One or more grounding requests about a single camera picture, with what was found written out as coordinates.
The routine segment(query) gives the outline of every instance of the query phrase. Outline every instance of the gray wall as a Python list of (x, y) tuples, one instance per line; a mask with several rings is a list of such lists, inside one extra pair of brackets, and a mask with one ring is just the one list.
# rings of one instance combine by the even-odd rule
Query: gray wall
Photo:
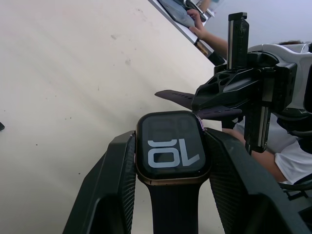
[(205, 27), (227, 39), (228, 15), (247, 12), (249, 46), (288, 40), (312, 41), (312, 0), (224, 0)]

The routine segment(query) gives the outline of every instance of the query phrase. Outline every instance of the person's arm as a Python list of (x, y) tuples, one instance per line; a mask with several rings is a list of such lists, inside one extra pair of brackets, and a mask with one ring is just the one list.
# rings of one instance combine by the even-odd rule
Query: person's arm
[[(244, 136), (239, 133), (238, 131), (235, 131), (233, 129), (223, 129), (223, 132), (228, 133), (235, 138), (237, 138), (240, 142), (242, 142), (244, 145), (246, 143)], [(260, 163), (265, 169), (267, 169), (275, 178), (277, 182), (284, 182), (287, 179), (284, 177), (283, 173), (275, 163), (275, 155), (271, 154), (268, 151), (265, 151), (263, 153), (258, 153), (255, 151), (252, 151), (252, 157)]]
[(195, 22), (195, 27), (190, 27), (190, 30), (200, 39), (206, 42), (217, 54), (227, 59), (228, 42), (211, 33), (209, 33), (202, 24), (197, 10), (188, 10), (188, 15)]
[(203, 0), (200, 4), (199, 9), (202, 10), (203, 12), (207, 11), (209, 5), (210, 5), (211, 0)]

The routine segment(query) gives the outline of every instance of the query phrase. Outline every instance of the watch face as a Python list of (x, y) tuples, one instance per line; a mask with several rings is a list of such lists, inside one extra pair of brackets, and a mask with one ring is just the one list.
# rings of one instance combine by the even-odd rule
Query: watch face
[(210, 168), (201, 121), (191, 112), (145, 115), (136, 137), (137, 169), (148, 179), (199, 177)]

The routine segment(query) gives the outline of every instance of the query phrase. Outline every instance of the white shirt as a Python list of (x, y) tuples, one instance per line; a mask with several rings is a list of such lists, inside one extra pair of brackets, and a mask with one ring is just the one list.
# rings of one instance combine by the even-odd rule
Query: white shirt
[[(244, 134), (244, 126), (245, 119), (237, 123), (234, 129)], [(312, 173), (312, 155), (300, 148), (295, 136), (288, 134), (278, 125), (277, 117), (273, 114), (271, 114), (267, 148), (275, 154), (275, 162), (288, 183), (294, 184)]]

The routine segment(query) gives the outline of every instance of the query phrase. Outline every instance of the smartwatch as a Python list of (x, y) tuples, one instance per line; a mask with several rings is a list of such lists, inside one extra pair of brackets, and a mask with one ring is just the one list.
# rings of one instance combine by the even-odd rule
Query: smartwatch
[(149, 189), (154, 234), (197, 234), (198, 193), (211, 158), (198, 116), (150, 113), (136, 128), (136, 173)]

